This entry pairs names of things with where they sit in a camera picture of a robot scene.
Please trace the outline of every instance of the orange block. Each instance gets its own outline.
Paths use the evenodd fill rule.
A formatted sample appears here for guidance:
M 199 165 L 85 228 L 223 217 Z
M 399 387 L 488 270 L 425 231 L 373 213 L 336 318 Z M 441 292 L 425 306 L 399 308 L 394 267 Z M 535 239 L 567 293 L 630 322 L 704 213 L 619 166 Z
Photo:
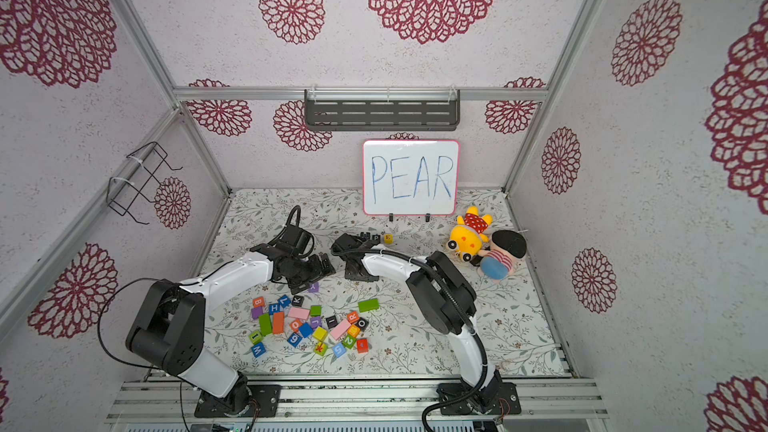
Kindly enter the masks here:
M 282 334 L 285 331 L 285 317 L 283 312 L 275 312 L 272 314 L 272 333 Z

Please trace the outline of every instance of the doll with black hair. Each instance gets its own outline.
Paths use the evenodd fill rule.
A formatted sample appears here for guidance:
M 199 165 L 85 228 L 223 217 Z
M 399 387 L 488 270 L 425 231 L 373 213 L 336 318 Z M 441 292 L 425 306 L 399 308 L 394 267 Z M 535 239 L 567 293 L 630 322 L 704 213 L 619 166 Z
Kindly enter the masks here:
M 490 249 L 478 251 L 480 269 L 494 280 L 502 280 L 514 273 L 518 263 L 528 251 L 525 237 L 511 230 L 497 230 L 491 234 Z

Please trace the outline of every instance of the red block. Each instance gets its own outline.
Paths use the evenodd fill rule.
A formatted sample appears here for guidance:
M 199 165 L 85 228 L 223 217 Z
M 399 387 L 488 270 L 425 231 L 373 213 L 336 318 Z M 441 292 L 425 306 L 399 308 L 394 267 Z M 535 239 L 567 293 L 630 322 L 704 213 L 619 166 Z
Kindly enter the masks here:
M 283 316 L 283 312 L 275 312 L 272 315 L 272 333 L 273 334 L 282 334 L 285 332 L 285 317 Z
M 357 341 L 357 353 L 358 354 L 364 354 L 368 351 L 368 339 L 367 338 L 361 338 Z

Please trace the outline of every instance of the yellow block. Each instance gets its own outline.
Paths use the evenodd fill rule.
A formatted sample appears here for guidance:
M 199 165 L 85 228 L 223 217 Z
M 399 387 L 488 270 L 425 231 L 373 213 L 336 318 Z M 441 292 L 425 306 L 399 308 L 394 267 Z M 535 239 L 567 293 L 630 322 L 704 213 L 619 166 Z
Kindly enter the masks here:
M 314 338 L 316 338 L 318 341 L 322 342 L 326 340 L 326 336 L 328 335 L 328 331 L 325 330 L 322 327 L 318 327 L 315 329 L 315 332 L 312 334 Z

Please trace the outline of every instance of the whiteboard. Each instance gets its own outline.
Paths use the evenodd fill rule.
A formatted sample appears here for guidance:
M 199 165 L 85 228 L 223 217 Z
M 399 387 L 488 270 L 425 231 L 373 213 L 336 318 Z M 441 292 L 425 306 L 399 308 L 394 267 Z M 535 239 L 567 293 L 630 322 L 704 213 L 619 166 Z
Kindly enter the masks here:
M 366 140 L 362 210 L 370 216 L 447 216 L 456 208 L 456 140 Z

